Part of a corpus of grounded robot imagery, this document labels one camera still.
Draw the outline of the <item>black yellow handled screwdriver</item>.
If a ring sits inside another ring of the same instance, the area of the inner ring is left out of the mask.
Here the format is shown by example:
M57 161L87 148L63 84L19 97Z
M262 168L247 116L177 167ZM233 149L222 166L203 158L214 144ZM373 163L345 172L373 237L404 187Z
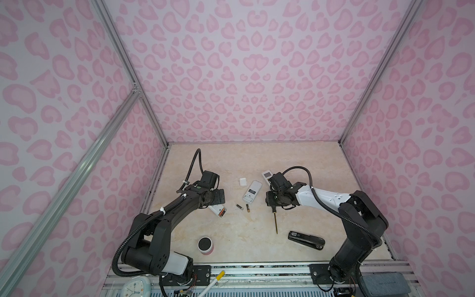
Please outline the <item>black yellow handled screwdriver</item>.
M272 208L272 214L273 214L273 218L274 218L275 232L278 235L277 207L275 205L272 205L271 208Z

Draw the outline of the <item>red and white remote control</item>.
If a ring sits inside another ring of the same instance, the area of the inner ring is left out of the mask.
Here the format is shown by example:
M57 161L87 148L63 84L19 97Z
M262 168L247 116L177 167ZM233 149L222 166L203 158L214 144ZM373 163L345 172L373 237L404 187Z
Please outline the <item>red and white remote control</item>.
M252 204L261 189L262 189L262 183L254 180L251 183L249 189L246 191L246 194L243 196L242 200L246 204Z

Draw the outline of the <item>white battery cover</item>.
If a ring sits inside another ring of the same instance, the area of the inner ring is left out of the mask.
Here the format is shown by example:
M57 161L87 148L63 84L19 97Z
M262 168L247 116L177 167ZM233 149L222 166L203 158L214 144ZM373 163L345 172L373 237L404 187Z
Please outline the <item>white battery cover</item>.
M246 187L247 186L247 179L246 178L240 178L239 179L239 185L241 187Z

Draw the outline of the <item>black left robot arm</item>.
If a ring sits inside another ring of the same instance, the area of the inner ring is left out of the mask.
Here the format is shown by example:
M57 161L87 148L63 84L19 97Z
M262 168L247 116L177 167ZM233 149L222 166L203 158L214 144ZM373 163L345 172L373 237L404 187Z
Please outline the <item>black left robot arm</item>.
M193 211L224 203L225 191L194 183L177 193L179 196L160 210L134 218L129 234L113 256L111 268L117 276L192 277L193 259L171 251L172 231Z

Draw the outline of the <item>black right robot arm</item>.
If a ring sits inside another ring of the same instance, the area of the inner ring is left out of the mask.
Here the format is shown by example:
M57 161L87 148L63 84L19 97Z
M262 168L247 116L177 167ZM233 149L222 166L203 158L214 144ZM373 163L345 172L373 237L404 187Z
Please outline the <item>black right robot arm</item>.
M335 193L315 188L312 183L292 184L281 172L265 173L264 177L270 186L265 201L273 210L307 206L326 210L342 221L346 240L327 268L328 278L335 283L356 277L361 263L382 245L388 221L365 192Z

